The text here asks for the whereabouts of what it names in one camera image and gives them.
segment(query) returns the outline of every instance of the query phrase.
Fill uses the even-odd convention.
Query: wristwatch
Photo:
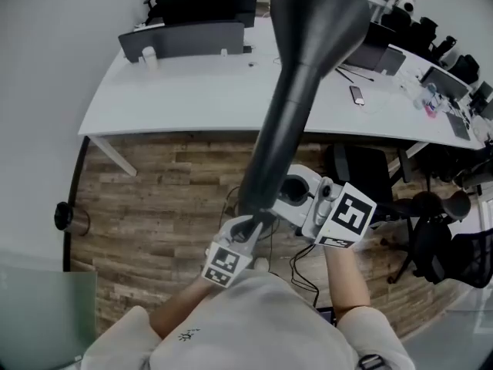
[[[387,370],[390,367],[385,363],[385,360],[379,355],[365,355],[357,363],[358,368],[361,370]]]

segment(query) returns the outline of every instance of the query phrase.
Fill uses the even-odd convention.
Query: white wall
[[[0,0],[0,260],[62,266],[77,131],[143,0]]]
[[[493,0],[416,0],[414,18],[427,16],[438,24],[435,44],[447,35],[458,40],[448,62],[472,55],[481,67],[481,80],[493,83]]]

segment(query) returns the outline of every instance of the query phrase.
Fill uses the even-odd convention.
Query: glass panel
[[[73,363],[96,339],[96,273],[0,266],[0,325],[4,368]]]

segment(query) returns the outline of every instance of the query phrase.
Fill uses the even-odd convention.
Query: sleeve
[[[161,341],[147,311],[134,307],[89,347],[81,370],[141,370]]]
[[[376,354],[393,370],[415,370],[391,324],[378,310],[355,308],[342,317],[337,328],[360,357]]]

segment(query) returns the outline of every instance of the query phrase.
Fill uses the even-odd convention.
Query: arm
[[[132,308],[89,347],[82,370],[143,368],[159,343],[190,315],[212,286],[199,276],[151,315],[142,307]]]
[[[337,328],[361,357],[381,356],[392,370],[415,370],[412,360],[381,312],[370,307],[370,294],[351,249],[325,248],[330,298]]]
[[[330,299],[337,319],[356,307],[370,307],[370,294],[351,249],[325,247]]]
[[[214,284],[197,277],[192,284],[173,295],[149,316],[151,328],[164,339],[191,314],[197,305],[212,291]]]

